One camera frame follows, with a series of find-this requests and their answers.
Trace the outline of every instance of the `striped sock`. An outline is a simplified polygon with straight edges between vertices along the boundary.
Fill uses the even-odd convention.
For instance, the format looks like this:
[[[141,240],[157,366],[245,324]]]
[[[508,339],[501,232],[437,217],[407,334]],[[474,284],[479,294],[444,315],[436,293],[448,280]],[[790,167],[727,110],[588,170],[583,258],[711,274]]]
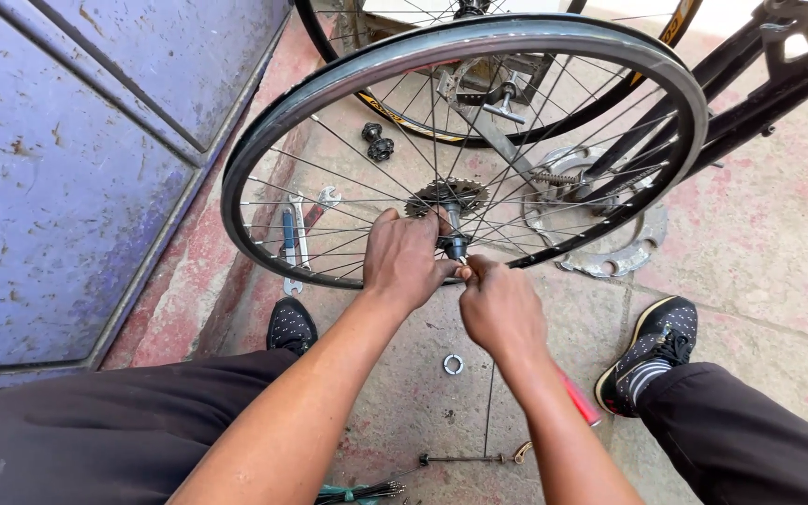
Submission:
[[[644,391],[650,381],[668,372],[672,365],[663,359],[650,360],[638,368],[632,370],[631,380],[628,383],[628,394],[631,396],[633,405],[637,405],[637,396]]]

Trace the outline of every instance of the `polka dot sneaker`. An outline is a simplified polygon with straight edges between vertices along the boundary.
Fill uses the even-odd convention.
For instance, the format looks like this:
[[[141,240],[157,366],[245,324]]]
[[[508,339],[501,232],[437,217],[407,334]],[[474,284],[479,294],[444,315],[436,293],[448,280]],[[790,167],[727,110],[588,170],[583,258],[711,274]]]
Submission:
[[[650,305],[637,319],[628,350],[597,380],[597,403],[614,414],[637,417],[637,396],[657,376],[688,363],[696,343],[694,304],[670,296]]]
[[[302,356],[317,342],[317,325],[298,300],[287,296],[273,307],[267,349],[287,349]]]

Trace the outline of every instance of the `tire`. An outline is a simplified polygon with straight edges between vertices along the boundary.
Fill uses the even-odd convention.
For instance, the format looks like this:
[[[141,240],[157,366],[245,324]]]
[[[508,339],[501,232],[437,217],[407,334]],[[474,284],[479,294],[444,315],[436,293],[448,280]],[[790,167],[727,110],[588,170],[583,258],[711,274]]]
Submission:
[[[693,21],[694,16],[697,14],[697,10],[703,3],[703,0],[676,0],[676,2],[677,5],[672,17],[669,18],[669,22],[657,37],[658,40],[661,40],[670,48],[675,48],[679,43],[681,37],[690,26],[691,21]],[[326,37],[323,28],[320,26],[311,0],[295,0],[295,4],[298,10],[298,16],[301,18],[302,24],[307,30],[310,41],[313,42],[314,47],[316,47],[323,59],[327,63],[338,59],[339,54],[332,47],[331,41]],[[567,14],[580,14],[586,4],[587,0],[573,0],[567,8]],[[560,125],[555,131],[549,131],[545,127],[539,127],[531,129],[528,133],[510,133],[507,137],[510,138],[510,141],[513,143],[531,144],[578,128],[589,121],[593,121],[599,117],[600,114],[611,109],[624,98],[627,98],[644,82],[645,77],[643,75],[636,73],[630,74],[608,90],[607,93],[598,100],[590,103],[572,116],[570,121]],[[465,144],[466,147],[488,147],[488,143],[480,136],[464,136],[463,134],[444,131],[438,128],[433,129],[429,125],[422,124],[421,121],[417,121],[402,112],[389,108],[388,105],[383,106],[372,99],[365,90],[358,90],[353,95],[376,114],[382,116],[387,121],[398,122],[402,128],[409,130],[414,135],[426,138],[435,137],[439,142],[446,144]]]
[[[602,56],[607,61],[643,72],[672,100],[678,136],[671,145],[668,165],[651,175],[651,184],[632,196],[630,204],[619,207],[582,235],[511,260],[508,265],[530,267],[611,233],[654,204],[688,172],[706,136],[707,103],[690,72],[658,40],[613,22],[566,14],[482,16],[412,30],[323,66],[271,103],[234,147],[221,195],[226,232],[249,258],[279,275],[331,288],[362,288],[361,280],[292,267],[274,252],[256,244],[242,218],[241,195],[257,162],[283,135],[313,118],[312,114],[355,90],[393,75],[454,57],[540,51],[590,58]]]

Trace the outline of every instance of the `sprocket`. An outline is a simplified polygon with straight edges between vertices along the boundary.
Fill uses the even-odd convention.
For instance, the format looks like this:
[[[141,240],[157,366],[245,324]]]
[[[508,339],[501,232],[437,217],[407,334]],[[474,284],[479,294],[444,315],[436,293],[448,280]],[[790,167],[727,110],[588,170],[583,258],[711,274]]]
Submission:
[[[460,215],[468,216],[481,209],[488,201],[488,187],[477,181],[447,177],[430,182],[427,187],[420,189],[407,200],[404,214],[408,217],[425,216],[428,209],[423,204],[458,203],[461,206]]]

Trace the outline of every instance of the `black pants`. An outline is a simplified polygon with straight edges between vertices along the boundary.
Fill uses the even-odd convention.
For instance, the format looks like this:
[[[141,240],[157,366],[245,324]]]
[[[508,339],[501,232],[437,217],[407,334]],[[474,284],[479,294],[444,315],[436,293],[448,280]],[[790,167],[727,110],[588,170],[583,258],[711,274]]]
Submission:
[[[163,503],[295,360],[265,350],[2,390],[0,503]],[[808,423],[723,368],[675,368],[638,402],[706,504],[808,504]]]

